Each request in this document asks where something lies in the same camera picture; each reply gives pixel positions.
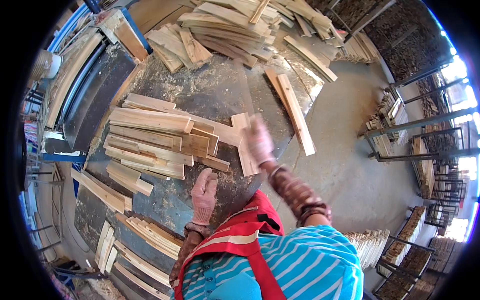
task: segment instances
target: red vest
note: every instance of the red vest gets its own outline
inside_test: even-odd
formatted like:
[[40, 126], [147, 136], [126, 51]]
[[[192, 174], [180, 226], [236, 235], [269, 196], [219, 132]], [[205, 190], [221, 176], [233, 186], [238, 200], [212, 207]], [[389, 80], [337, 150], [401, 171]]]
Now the red vest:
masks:
[[[280, 230], [273, 229], [267, 222], [258, 222], [258, 214], [267, 214], [269, 218], [280, 225]], [[265, 194], [257, 191], [242, 211], [229, 217], [209, 238], [198, 244], [185, 259], [179, 277], [175, 281], [175, 299], [183, 300], [181, 290], [185, 266], [195, 256], [209, 252], [228, 252], [246, 257], [262, 291], [262, 298], [265, 300], [286, 299], [260, 252], [259, 231], [276, 235], [284, 234], [280, 218], [270, 200]]]

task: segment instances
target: worker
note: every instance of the worker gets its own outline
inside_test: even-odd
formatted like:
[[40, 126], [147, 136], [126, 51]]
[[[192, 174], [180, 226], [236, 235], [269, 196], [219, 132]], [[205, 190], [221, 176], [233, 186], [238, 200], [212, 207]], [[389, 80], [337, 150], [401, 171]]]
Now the worker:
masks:
[[185, 242], [169, 278], [172, 299], [361, 299], [357, 251], [331, 227], [330, 207], [276, 163], [260, 115], [252, 118], [244, 138], [300, 227], [285, 235], [270, 200], [256, 191], [243, 210], [210, 234], [217, 174], [204, 169], [192, 189], [193, 218], [184, 228]]

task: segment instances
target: work glove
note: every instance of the work glove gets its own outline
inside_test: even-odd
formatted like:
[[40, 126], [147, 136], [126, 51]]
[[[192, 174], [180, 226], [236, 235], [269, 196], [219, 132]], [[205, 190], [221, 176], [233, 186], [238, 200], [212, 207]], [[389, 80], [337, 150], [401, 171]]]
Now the work glove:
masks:
[[192, 223], [207, 226], [216, 203], [217, 174], [211, 168], [204, 169], [192, 189], [193, 219]]
[[251, 128], [245, 128], [248, 149], [258, 165], [267, 161], [275, 161], [273, 156], [273, 141], [261, 114], [250, 119]]

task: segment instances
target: striped shirt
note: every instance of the striped shirt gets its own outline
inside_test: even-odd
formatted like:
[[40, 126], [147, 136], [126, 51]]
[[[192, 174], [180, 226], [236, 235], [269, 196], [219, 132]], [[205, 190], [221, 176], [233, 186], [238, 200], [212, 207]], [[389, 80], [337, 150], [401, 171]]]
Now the striped shirt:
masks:
[[[287, 299], [362, 298], [357, 251], [331, 226], [301, 227], [285, 236], [260, 234], [258, 241]], [[194, 257], [185, 269], [183, 298], [208, 300], [212, 291], [240, 273], [255, 279], [245, 257], [226, 252]]]

